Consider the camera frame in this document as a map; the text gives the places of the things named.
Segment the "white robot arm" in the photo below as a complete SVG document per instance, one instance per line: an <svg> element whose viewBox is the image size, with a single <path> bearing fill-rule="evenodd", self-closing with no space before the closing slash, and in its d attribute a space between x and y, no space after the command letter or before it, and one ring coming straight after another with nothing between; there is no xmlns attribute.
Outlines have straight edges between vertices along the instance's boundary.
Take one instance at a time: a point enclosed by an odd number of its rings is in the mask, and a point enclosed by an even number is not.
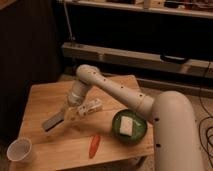
<svg viewBox="0 0 213 171"><path fill-rule="evenodd" d="M189 99L177 91L156 98L104 77L91 65L80 65L68 94L71 106L81 105L92 86L134 111L153 125L155 171L205 171L195 112Z"/></svg>

